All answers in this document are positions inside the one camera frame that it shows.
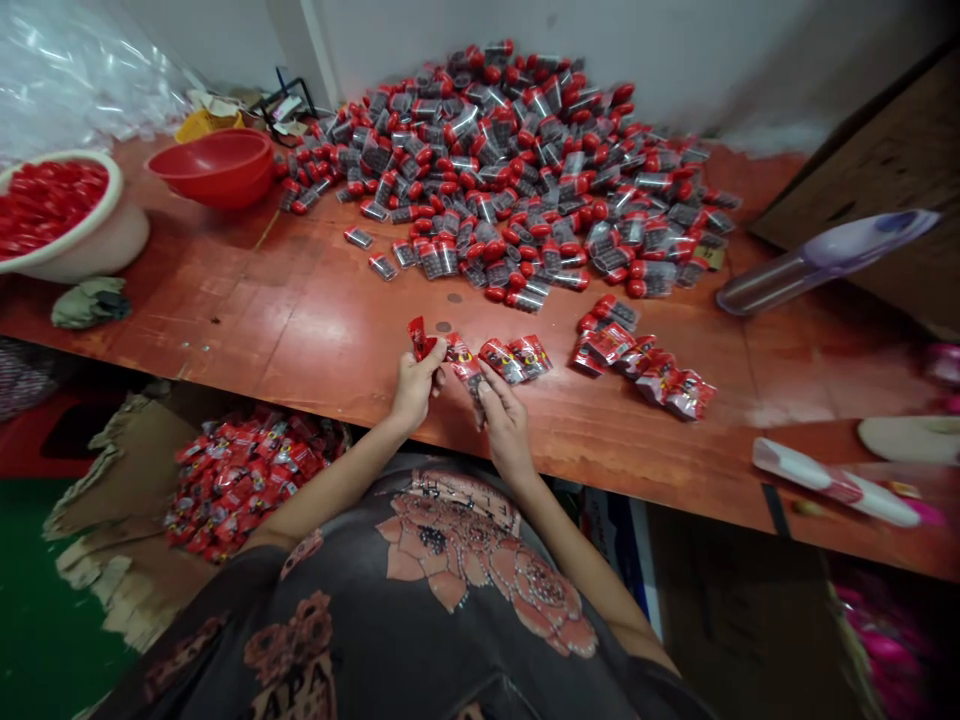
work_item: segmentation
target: wooden table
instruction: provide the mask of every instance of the wooden table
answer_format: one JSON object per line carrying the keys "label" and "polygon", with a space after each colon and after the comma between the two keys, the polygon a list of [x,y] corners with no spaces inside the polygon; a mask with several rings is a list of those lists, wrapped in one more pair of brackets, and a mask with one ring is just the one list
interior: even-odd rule
{"label": "wooden table", "polygon": [[[646,405],[617,375],[590,379],[565,367],[577,320],[609,291],[598,279],[583,293],[555,289],[537,316],[493,305],[459,278],[428,282],[409,270],[384,283],[343,229],[366,227],[378,238],[374,249],[389,254],[408,226],[362,220],[332,194],[305,218],[277,215],[276,191],[246,211],[203,208],[140,169],[166,142],[116,153],[152,226],[143,254],[122,273],[133,315],[84,332],[58,330],[49,315],[63,287],[8,276],[0,282],[0,334],[371,426],[389,407],[396,357],[409,347],[406,325],[417,315],[428,331],[449,326],[475,349],[490,337],[536,333],[556,369],[518,394],[542,472],[764,532],[775,532],[762,489],[771,483],[795,539],[960,579],[950,528],[900,530],[829,501],[825,517],[800,516],[790,504],[806,493],[751,466],[752,442],[766,435],[824,461],[867,463],[858,469],[870,477],[906,472],[926,499],[958,517],[949,472],[878,466],[855,440],[854,419],[928,412],[937,391],[919,377],[909,323],[854,288],[818,291],[746,322],[726,315],[714,292],[772,254],[738,231],[727,266],[695,290],[631,301],[644,333],[719,388],[707,420],[684,424]],[[706,174],[744,196],[736,213],[744,223],[800,164],[751,162],[718,148]],[[471,418],[454,381],[415,437],[486,455]]]}

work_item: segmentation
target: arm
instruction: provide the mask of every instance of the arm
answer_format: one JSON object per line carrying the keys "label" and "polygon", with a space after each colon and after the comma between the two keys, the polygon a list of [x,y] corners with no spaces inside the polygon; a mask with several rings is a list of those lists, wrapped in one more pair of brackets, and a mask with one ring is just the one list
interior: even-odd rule
{"label": "arm", "polygon": [[480,400],[487,415],[491,459],[527,521],[627,653],[654,660],[679,675],[633,596],[537,474],[527,439],[526,408],[503,378],[481,365],[487,382],[480,384]]}
{"label": "arm", "polygon": [[420,363],[411,353],[401,355],[390,414],[264,520],[244,549],[277,545],[293,550],[306,535],[356,505],[426,418],[428,399],[439,394],[446,380],[440,368],[446,352],[447,343],[441,338]]}

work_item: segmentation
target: brown cardboard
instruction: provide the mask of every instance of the brown cardboard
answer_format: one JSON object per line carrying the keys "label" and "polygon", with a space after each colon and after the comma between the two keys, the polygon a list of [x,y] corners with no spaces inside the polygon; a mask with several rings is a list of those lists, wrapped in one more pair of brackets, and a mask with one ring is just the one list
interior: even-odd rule
{"label": "brown cardboard", "polygon": [[163,516],[177,487],[174,452],[243,400],[190,383],[162,397],[134,396],[91,445],[104,454],[57,504],[48,537],[92,530],[58,559],[75,588],[103,605],[104,629],[143,652],[216,574],[216,567],[168,547]]}
{"label": "brown cardboard", "polygon": [[664,645],[719,717],[875,717],[847,682],[819,550],[661,506],[648,520]]}
{"label": "brown cardboard", "polygon": [[925,208],[922,238],[850,276],[941,337],[960,337],[960,50],[907,87],[750,231],[790,250],[852,220]]}

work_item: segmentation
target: clear plastic sheet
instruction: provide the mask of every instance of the clear plastic sheet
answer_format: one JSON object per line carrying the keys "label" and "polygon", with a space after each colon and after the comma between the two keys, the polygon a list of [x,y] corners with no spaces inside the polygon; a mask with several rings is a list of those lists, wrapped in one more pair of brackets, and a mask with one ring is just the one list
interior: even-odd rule
{"label": "clear plastic sheet", "polygon": [[110,0],[0,0],[0,169],[172,134],[188,82]]}

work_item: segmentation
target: person's right hand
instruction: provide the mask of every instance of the person's right hand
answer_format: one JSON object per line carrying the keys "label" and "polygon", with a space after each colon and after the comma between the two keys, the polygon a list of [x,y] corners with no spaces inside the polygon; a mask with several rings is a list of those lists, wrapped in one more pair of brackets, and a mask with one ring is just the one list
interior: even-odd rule
{"label": "person's right hand", "polygon": [[485,381],[478,391],[487,415],[490,459],[508,485],[535,478],[537,471],[527,438],[527,409],[489,365],[480,363],[480,367]]}

